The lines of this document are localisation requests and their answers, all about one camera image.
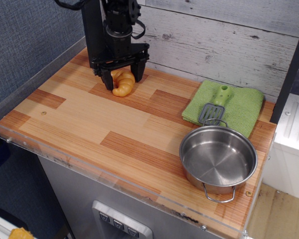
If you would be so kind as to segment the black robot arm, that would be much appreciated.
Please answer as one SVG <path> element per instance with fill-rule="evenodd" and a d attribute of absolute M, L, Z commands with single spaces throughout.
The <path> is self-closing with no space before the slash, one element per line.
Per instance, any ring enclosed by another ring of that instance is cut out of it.
<path fill-rule="evenodd" d="M 149 60 L 147 43 L 132 43 L 146 32 L 145 25 L 138 20 L 141 6 L 136 0 L 103 0 L 105 19 L 101 22 L 104 47 L 90 60 L 94 74 L 100 76 L 108 90 L 113 90 L 111 74 L 130 66 L 135 81 L 139 82 Z"/>

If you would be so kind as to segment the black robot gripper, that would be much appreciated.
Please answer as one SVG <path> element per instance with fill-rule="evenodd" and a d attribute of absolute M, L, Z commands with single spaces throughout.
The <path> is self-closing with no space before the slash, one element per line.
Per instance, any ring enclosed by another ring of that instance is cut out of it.
<path fill-rule="evenodd" d="M 97 62 L 96 68 L 92 68 L 95 75 L 101 74 L 101 79 L 107 90 L 113 90 L 113 77 L 110 70 L 125 66 L 131 67 L 131 72 L 136 82 L 139 82 L 144 74 L 146 62 L 149 59 L 147 43 L 131 43 L 131 38 L 111 38 L 105 36 L 106 50 L 102 58 Z"/>

